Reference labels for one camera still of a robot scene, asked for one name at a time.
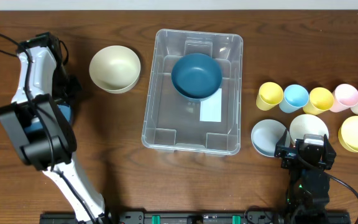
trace blue cup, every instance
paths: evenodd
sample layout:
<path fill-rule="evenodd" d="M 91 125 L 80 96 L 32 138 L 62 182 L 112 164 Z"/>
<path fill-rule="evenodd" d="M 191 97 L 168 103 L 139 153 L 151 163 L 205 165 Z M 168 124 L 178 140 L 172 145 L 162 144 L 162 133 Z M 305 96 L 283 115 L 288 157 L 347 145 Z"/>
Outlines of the blue cup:
<path fill-rule="evenodd" d="M 284 100 L 279 107 L 285 113 L 292 113 L 304 107 L 308 101 L 308 90 L 300 85 L 290 85 L 284 90 Z"/>

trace blue bowl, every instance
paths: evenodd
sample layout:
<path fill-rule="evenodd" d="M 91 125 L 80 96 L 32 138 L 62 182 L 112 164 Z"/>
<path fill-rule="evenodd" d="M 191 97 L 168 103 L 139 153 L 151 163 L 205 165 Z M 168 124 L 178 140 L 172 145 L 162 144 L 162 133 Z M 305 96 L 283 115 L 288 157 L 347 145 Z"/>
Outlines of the blue bowl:
<path fill-rule="evenodd" d="M 221 86 L 221 67 L 204 54 L 188 54 L 172 69 L 172 83 L 180 94 L 191 101 L 212 96 Z"/>
<path fill-rule="evenodd" d="M 73 125 L 73 110 L 71 109 L 70 105 L 64 103 L 61 105 L 57 105 L 60 111 L 63 113 L 64 117 L 68 121 L 70 125 Z M 26 134 L 33 133 L 35 131 L 40 131 L 42 129 L 41 122 L 38 120 L 34 123 L 31 123 L 30 126 L 25 127 L 23 130 Z"/>

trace wooden table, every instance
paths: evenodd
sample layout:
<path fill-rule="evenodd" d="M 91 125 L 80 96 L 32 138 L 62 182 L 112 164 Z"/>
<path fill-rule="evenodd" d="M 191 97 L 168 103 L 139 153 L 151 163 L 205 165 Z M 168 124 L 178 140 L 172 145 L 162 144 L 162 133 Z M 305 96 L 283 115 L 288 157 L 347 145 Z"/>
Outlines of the wooden table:
<path fill-rule="evenodd" d="M 161 153 L 141 141 L 155 34 L 163 28 L 239 34 L 244 39 L 241 150 L 235 156 L 208 157 L 191 152 Z M 358 11 L 60 11 L 0 12 L 0 32 L 27 40 L 50 31 L 70 52 L 67 70 L 84 91 L 75 108 L 78 157 L 106 203 L 115 209 L 148 211 L 240 210 L 251 205 L 283 205 L 288 171 L 279 159 L 258 154 L 250 131 L 266 118 L 289 127 L 302 114 L 255 106 L 266 81 L 286 87 L 299 83 L 310 91 L 340 83 L 358 88 Z M 92 56 L 103 47 L 135 49 L 142 62 L 140 80 L 121 95 L 96 87 L 88 74 Z M 0 47 L 15 47 L 0 39 Z M 17 88 L 17 58 L 0 54 L 0 106 Z M 358 154 L 346 151 L 337 131 L 350 110 L 325 112 L 329 139 L 337 152 L 329 171 L 358 191 Z M 347 210 L 356 219 L 355 196 L 331 181 L 328 208 Z M 17 157 L 0 125 L 0 223 L 38 223 L 44 211 L 72 211 L 57 187 Z"/>

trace clear plastic bin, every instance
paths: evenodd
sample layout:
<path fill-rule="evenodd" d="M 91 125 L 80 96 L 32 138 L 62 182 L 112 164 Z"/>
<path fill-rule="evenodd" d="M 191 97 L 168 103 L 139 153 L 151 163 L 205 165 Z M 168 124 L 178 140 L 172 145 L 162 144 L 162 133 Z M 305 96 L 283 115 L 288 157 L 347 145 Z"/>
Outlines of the clear plastic bin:
<path fill-rule="evenodd" d="M 241 76 L 243 40 L 235 34 L 162 29 L 154 57 L 142 142 L 164 151 L 234 155 L 241 143 Z M 171 71 L 182 56 L 211 56 L 223 71 L 221 122 L 200 121 L 201 103 L 188 101 L 172 85 Z"/>

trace pink cup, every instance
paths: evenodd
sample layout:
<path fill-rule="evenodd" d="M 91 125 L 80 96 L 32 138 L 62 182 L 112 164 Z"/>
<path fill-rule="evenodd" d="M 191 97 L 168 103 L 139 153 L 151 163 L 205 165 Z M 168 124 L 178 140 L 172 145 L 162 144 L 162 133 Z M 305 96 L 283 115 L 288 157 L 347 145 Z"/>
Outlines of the pink cup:
<path fill-rule="evenodd" d="M 333 91 L 334 105 L 331 109 L 332 112 L 340 112 L 355 106 L 358 103 L 358 91 L 352 85 L 340 84 Z"/>

